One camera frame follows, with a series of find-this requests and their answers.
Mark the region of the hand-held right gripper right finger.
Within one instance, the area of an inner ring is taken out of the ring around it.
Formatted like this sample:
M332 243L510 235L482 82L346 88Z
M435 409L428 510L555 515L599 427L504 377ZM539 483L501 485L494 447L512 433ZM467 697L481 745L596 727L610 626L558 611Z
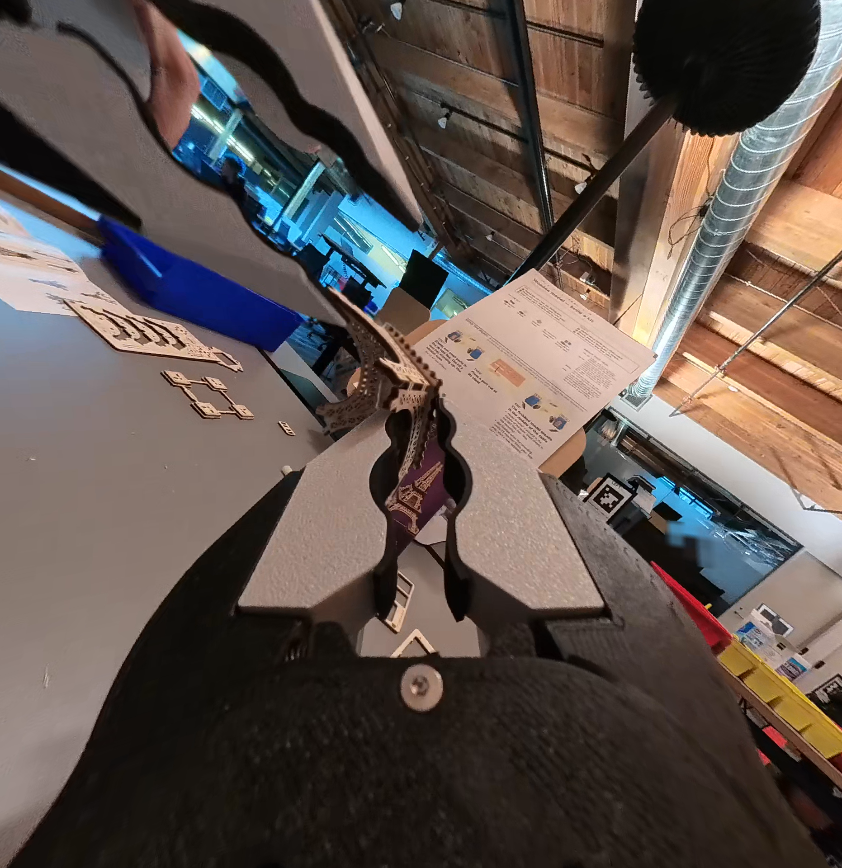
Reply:
M437 442L447 519L445 600L460 622L500 628L595 617L606 604L543 475L444 398Z

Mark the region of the linked square wooden pieces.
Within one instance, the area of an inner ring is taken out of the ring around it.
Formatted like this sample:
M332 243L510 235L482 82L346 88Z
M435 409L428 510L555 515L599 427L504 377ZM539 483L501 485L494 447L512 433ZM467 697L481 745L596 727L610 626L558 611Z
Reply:
M205 376L191 378L177 371L161 371L168 385L181 392L189 406L202 419L237 418L252 421L254 413L228 394L227 386L219 378Z

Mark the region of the wooden tower model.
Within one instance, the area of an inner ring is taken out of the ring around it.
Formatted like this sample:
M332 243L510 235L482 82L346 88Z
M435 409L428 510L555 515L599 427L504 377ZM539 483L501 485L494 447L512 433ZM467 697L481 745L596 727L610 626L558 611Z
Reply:
M360 378L351 395L318 407L316 414L333 434L357 427L378 410L408 412L411 425L397 473L402 480L423 461L441 381L391 325L375 322L340 292L326 289L325 296L345 320L360 356Z

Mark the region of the printed instruction sheet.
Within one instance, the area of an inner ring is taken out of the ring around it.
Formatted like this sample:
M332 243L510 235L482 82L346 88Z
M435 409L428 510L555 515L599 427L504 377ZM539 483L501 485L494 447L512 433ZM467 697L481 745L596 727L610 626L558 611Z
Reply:
M655 361L535 269L414 350L456 418L473 418L538 468Z

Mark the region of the black pleated disc on pole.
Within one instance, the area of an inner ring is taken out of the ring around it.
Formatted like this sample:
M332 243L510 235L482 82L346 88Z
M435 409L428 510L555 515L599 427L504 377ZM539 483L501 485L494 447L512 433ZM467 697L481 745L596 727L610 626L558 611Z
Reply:
M511 280L556 256L666 123L720 137L739 134L773 114L808 71L821 18L817 1L642 2L632 59L650 110L591 175Z

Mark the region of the wooden sheet with curved cutouts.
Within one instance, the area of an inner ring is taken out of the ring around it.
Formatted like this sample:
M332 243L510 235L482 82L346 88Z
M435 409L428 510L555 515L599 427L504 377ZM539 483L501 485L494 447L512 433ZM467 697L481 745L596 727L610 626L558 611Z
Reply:
M179 323L94 307L71 299L64 303L116 351L217 363L234 373L244 370L230 353L204 344Z

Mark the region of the wooden sheet with rectangular cutouts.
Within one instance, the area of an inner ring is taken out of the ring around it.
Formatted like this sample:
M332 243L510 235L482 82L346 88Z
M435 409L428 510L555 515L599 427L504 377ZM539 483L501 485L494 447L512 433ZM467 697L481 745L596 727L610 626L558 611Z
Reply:
M388 614L383 618L383 624L395 635L398 635L405 624L405 618L412 602L415 583L402 571L397 571L397 584L393 604Z

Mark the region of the blue storage bin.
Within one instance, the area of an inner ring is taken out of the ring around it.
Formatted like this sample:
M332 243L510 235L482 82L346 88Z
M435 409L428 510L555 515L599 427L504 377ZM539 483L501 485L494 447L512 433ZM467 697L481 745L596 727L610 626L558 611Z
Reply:
M182 320L273 352L304 323L302 315L171 253L102 215L101 256L139 299Z

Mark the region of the white paper leaflet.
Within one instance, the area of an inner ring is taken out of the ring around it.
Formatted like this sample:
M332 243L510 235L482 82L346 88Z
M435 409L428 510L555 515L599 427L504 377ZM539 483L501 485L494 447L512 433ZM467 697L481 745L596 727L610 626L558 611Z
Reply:
M75 317L79 302L122 313L127 310L94 284L61 250L30 235L0 203L0 299L18 311Z

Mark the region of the person's left hand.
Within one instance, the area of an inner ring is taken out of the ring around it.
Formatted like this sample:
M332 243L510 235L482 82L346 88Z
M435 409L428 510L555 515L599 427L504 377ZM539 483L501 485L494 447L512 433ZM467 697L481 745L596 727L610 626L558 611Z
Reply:
M133 1L150 58L149 114L166 146L174 149L188 130L199 96L199 76L177 27L155 5Z

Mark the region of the yellow storage bin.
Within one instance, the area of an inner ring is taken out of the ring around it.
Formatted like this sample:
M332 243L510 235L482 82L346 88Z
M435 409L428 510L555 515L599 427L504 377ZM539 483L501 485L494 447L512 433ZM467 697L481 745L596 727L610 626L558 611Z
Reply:
M842 757L842 728L747 646L733 642L716 655L736 693L779 733L796 732L826 760Z

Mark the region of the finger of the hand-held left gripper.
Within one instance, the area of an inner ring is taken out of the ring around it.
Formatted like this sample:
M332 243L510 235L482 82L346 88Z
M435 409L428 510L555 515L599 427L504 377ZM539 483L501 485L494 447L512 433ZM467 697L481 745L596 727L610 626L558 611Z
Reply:
M84 41L0 24L0 104L139 218L156 245L315 320L345 324L295 259L158 142L129 86Z
M237 81L263 123L336 156L410 231L423 214L401 161L320 2L155 2Z

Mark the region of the red storage bin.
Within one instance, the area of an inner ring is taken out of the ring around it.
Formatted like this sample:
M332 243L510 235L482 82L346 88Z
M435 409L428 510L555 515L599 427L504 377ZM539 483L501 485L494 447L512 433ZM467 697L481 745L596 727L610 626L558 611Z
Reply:
M675 598L681 603L687 615L696 624L714 656L720 656L731 644L733 640L732 634L710 613L706 605L701 604L696 597L682 587L678 581L655 561L651 561L650 566L665 582Z

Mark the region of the black monitor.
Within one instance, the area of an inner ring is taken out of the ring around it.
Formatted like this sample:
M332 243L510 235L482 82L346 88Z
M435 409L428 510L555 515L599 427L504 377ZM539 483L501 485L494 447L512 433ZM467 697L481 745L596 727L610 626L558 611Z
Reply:
M445 268L414 249L398 288L429 310L434 306L448 276L449 272Z

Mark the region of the grey desk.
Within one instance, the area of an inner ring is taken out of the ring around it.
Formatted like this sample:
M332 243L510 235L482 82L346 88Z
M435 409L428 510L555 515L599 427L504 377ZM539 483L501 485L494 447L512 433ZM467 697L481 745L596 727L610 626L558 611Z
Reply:
M334 443L240 360L256 420L205 422L0 301L0 866L483 866L396 662L237 610L280 465Z

